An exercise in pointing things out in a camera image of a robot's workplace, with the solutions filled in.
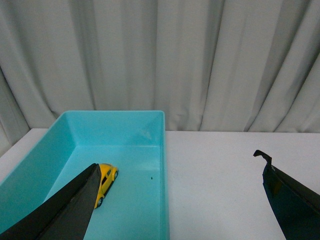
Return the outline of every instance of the yellow toy car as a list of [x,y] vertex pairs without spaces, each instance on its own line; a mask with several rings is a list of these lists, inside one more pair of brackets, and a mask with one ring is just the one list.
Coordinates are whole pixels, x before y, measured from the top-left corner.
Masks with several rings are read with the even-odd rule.
[[118,176],[118,169],[115,166],[107,163],[99,164],[101,170],[101,180],[100,180],[100,187],[98,190],[98,194],[96,196],[96,201],[94,208],[98,208],[101,206],[104,198],[107,194],[107,191],[111,184],[116,180]]

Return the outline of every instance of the turquoise plastic bin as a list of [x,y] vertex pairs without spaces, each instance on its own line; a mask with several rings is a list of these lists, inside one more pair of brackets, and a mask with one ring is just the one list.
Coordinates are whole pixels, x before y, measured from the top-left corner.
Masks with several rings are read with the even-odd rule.
[[162,111],[67,111],[0,185],[0,233],[92,163],[119,174],[84,239],[168,240]]

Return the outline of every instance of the white table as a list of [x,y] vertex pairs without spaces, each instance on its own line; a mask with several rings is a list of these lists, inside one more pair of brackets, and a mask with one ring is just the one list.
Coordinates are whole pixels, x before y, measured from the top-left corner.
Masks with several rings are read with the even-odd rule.
[[[46,132],[0,158],[0,181]],[[266,161],[320,193],[320,134],[167,131],[171,240],[285,240],[263,188]]]

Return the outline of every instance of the white curtain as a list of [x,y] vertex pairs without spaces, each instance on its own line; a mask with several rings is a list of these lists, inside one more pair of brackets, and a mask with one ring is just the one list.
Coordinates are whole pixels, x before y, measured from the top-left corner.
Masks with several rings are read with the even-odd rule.
[[167,130],[320,133],[319,13],[319,0],[2,0],[0,67],[30,128],[157,109]]

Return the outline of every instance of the car wheel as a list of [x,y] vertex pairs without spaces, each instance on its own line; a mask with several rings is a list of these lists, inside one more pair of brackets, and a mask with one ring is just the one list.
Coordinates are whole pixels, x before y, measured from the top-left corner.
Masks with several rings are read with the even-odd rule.
[[98,201],[98,204],[96,205],[96,207],[100,207],[102,202],[104,201],[104,198],[103,197],[100,197],[99,201]]

